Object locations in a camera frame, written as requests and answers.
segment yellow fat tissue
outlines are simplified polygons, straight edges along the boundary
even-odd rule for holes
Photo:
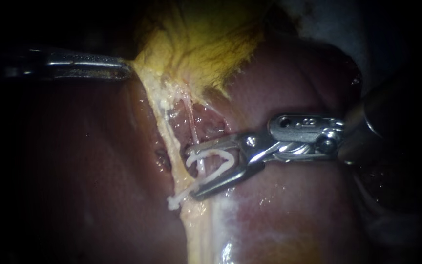
[[[206,105],[203,94],[210,88],[230,99],[224,81],[263,41],[262,19],[269,6],[268,1],[254,0],[153,1],[138,23],[134,34],[139,54],[131,64],[164,139],[175,194],[196,183],[181,160],[167,110],[179,100],[189,113],[193,103]],[[180,205],[189,264],[218,263],[211,202],[187,197]]]

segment moist tissue surface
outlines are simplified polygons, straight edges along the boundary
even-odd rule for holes
[[[178,101],[189,111],[195,103],[209,105],[203,95],[206,89],[231,99],[224,90],[224,80],[251,58],[263,40],[260,26],[267,7],[266,1],[170,1],[151,5],[138,27],[141,52],[132,64],[164,139],[176,194],[195,179],[181,160],[180,142],[169,125],[167,112]],[[210,203],[190,198],[181,202],[180,218],[191,264],[219,262],[214,253]]]

